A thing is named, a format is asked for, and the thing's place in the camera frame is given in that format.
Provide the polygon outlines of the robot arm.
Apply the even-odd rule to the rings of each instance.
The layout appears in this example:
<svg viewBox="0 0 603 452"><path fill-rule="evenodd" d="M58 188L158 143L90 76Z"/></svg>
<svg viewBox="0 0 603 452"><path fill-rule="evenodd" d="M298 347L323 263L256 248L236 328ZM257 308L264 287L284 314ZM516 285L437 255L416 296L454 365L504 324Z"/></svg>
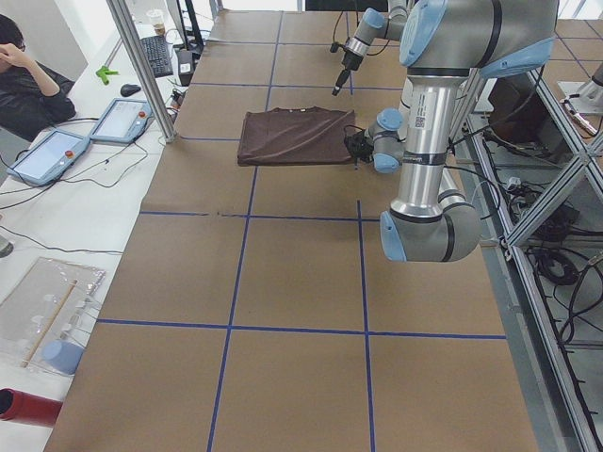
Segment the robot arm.
<svg viewBox="0 0 603 452"><path fill-rule="evenodd" d="M553 47L555 1L419 1L401 35L399 62L412 85L398 147L377 145L400 166L399 193L380 216L392 261L454 262L480 241L481 220L445 167L458 88L534 70Z"/></svg>
<svg viewBox="0 0 603 452"><path fill-rule="evenodd" d="M406 26L408 16L415 5L415 1L388 1L388 14L382 15L374 8L367 8L359 21L354 34L344 43L334 41L330 47L331 53L336 53L339 48L343 50L341 64L343 69L338 75L333 96L337 96L350 74L359 69L363 59L369 55L370 47L376 39L386 42L400 41Z"/></svg>

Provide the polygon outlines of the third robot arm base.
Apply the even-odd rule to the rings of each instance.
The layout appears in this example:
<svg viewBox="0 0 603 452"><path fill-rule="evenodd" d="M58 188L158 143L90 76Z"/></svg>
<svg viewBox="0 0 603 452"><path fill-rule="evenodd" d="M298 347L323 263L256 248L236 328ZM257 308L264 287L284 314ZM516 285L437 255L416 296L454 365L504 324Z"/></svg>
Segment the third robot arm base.
<svg viewBox="0 0 603 452"><path fill-rule="evenodd" d="M562 104L569 112L602 115L602 66L586 82L561 81L557 85L564 94Z"/></svg>

